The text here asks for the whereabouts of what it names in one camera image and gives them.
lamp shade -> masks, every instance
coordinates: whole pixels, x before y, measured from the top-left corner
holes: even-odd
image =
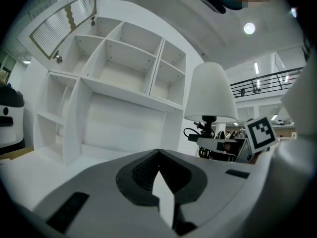
[[[194,69],[184,118],[203,121],[202,116],[216,117],[214,123],[238,120],[236,104],[223,68],[206,62]]]

metal railing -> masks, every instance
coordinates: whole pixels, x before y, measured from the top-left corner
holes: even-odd
[[[231,84],[235,98],[289,89],[299,77],[302,68],[280,71]]]

white cabinet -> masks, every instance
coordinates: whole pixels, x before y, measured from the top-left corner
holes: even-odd
[[[110,160],[177,150],[185,53],[147,29],[98,17],[98,10],[93,20],[71,26],[56,46],[62,62],[40,55],[30,40],[23,43],[51,70],[37,104],[35,149],[65,166],[81,155]]]

black rubber pad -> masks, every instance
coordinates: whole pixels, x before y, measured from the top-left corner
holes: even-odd
[[[49,226],[64,233],[87,201],[89,195],[75,192],[46,222]]]
[[[232,176],[235,176],[235,177],[244,178],[244,179],[247,179],[249,177],[249,175],[250,175],[250,173],[242,172],[242,171],[238,171],[238,170],[234,170],[234,169],[227,170],[226,174],[232,175]]]

window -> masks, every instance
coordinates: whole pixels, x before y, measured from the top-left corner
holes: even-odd
[[[0,49],[0,82],[6,84],[10,77],[11,71],[15,65],[15,60]]]

